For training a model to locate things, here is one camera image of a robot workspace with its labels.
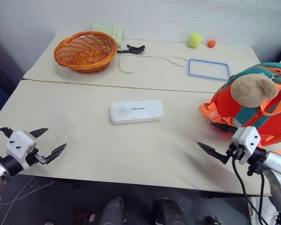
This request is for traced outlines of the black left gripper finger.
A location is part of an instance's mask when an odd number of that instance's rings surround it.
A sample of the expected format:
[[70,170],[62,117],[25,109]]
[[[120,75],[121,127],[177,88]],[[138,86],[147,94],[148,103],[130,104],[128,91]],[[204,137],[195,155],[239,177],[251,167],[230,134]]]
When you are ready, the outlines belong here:
[[51,154],[49,156],[47,156],[46,159],[46,163],[49,164],[50,162],[52,162],[55,158],[57,158],[62,151],[64,150],[64,148],[66,147],[67,143],[57,147],[56,149],[54,149]]
[[49,130],[49,128],[40,128],[40,129],[29,132],[29,134],[31,137],[36,139],[36,138],[40,137],[41,135],[43,135],[48,130]]

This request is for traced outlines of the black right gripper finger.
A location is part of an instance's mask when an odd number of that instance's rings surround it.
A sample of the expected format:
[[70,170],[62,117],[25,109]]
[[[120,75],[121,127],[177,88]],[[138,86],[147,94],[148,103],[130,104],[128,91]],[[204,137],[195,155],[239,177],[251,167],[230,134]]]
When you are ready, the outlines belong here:
[[234,134],[237,131],[237,128],[228,124],[222,124],[222,123],[217,123],[217,122],[211,122],[210,123],[212,126],[214,126],[215,128],[226,132],[226,133],[232,133]]
[[226,164],[227,161],[229,160],[229,156],[228,155],[222,155],[220,154],[219,152],[217,152],[214,148],[206,145],[206,144],[203,144],[203,143],[200,143],[200,142],[197,142],[197,144],[209,155],[211,155],[212,157],[220,160],[223,164]]

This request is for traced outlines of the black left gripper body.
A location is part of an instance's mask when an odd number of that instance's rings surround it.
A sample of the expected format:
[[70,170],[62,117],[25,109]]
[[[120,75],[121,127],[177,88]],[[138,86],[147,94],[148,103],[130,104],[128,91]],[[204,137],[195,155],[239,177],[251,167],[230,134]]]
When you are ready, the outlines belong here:
[[46,158],[44,156],[40,156],[38,154],[38,150],[33,150],[32,152],[28,153],[25,160],[28,165],[34,165],[37,163],[41,163],[42,165],[47,164]]

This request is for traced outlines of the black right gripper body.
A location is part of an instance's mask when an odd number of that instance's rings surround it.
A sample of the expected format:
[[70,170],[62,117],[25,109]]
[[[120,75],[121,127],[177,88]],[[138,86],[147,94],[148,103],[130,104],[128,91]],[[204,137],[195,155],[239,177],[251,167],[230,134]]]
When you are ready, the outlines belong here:
[[241,160],[244,156],[244,146],[241,144],[236,146],[234,143],[231,143],[226,151],[226,154],[235,160]]

